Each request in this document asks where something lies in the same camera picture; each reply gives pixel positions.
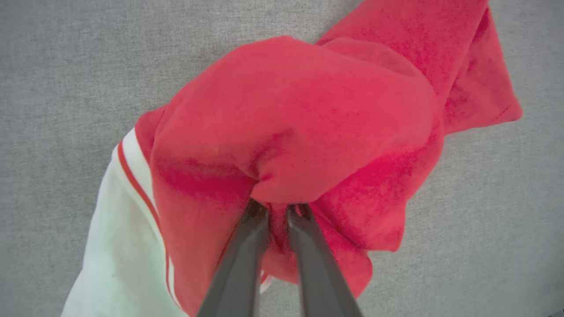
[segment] gray fabric surface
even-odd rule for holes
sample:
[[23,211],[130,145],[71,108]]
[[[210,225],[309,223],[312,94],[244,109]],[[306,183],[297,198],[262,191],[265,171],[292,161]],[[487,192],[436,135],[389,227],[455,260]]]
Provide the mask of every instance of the gray fabric surface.
[[[0,316],[59,316],[112,148],[236,46],[313,42],[358,0],[0,2]],[[366,316],[548,316],[564,307],[564,2],[492,0],[524,116],[448,136]],[[297,316],[281,282],[262,316]]]

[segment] clothing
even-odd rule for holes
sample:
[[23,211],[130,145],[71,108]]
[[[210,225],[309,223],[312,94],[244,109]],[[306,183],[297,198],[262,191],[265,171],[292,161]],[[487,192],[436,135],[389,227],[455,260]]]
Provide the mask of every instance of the clothing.
[[117,157],[145,166],[134,179],[146,197],[129,195],[157,219],[170,302],[194,316],[249,197],[271,211],[265,276],[297,282],[284,210],[310,202],[358,296],[367,251],[397,250],[444,136],[521,113],[487,1],[367,0],[315,45],[278,37],[229,53],[143,115],[131,158],[125,140]]

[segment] striped trim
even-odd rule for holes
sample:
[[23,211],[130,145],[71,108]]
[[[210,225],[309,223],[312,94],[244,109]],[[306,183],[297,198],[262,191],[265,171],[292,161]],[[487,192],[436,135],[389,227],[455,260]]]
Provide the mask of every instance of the striped trim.
[[174,265],[162,238],[160,217],[155,207],[156,204],[155,198],[153,197],[151,170],[149,169],[145,157],[143,156],[143,152],[139,146],[139,142],[137,141],[135,129],[129,131],[123,140],[120,141],[117,146],[117,156],[127,180],[147,206],[151,214],[150,218],[154,221],[151,222],[149,220],[149,223],[151,224],[151,227],[153,227],[155,235],[161,241],[164,250],[166,289],[168,290],[174,303],[182,310],[174,290]]

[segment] red stripe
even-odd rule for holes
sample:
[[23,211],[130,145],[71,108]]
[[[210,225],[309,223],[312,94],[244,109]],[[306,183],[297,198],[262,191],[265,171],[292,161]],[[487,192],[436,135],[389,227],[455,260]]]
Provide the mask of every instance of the red stripe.
[[[139,182],[137,182],[137,180],[133,176],[133,173],[129,168],[129,164],[127,164],[127,160],[125,159],[123,142],[124,142],[123,140],[120,141],[119,145],[117,146],[117,156],[120,159],[121,167],[124,170],[127,179],[129,180],[129,182],[131,183],[137,194],[141,197],[141,199],[143,199],[143,201],[149,208],[149,211],[151,212],[151,215],[153,216],[153,219],[157,224],[158,232],[162,236],[161,222],[159,221],[157,210],[155,209],[155,206],[153,206],[153,203],[149,199],[149,196],[147,196],[143,188],[141,188],[141,185],[139,185]],[[170,291],[170,285],[169,285],[169,253],[166,250],[166,245],[164,246],[164,248],[165,248],[165,266],[166,266],[165,269],[166,289],[169,291],[169,294],[172,297],[172,293]]]

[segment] white sleeve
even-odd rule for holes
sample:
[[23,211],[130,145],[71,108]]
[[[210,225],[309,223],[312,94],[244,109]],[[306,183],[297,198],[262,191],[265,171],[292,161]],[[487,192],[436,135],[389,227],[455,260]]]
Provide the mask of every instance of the white sleeve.
[[120,162],[102,180],[83,268],[61,317],[186,317],[167,290],[165,251]]

